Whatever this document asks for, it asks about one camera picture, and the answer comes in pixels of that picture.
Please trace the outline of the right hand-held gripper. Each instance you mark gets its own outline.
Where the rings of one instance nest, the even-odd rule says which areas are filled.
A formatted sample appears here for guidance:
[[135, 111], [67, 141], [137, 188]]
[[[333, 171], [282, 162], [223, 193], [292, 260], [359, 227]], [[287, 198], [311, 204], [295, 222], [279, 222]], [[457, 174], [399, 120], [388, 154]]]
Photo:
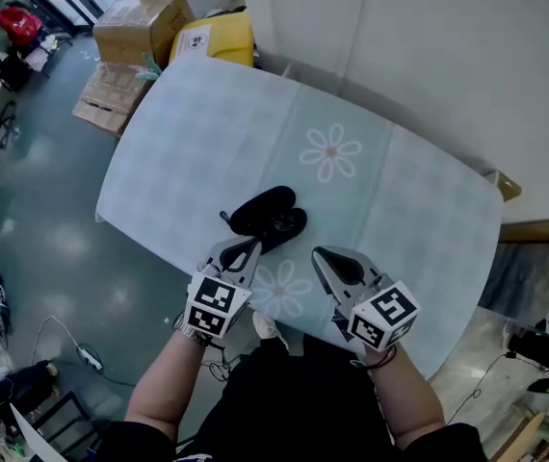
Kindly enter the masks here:
[[[401, 281], [377, 267], [364, 254], [340, 246], [316, 246], [312, 265], [335, 301], [332, 321], [346, 342], [357, 340], [377, 352], [398, 343], [416, 322], [421, 306]], [[352, 278], [375, 278], [352, 284]]]

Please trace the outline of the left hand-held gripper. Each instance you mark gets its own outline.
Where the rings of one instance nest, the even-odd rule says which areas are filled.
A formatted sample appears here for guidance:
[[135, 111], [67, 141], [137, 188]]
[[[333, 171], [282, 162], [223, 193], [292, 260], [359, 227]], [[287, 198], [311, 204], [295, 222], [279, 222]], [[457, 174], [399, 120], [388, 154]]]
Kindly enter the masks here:
[[248, 304], [261, 251], [260, 240], [249, 236], [216, 243], [188, 285], [183, 324], [222, 338]]

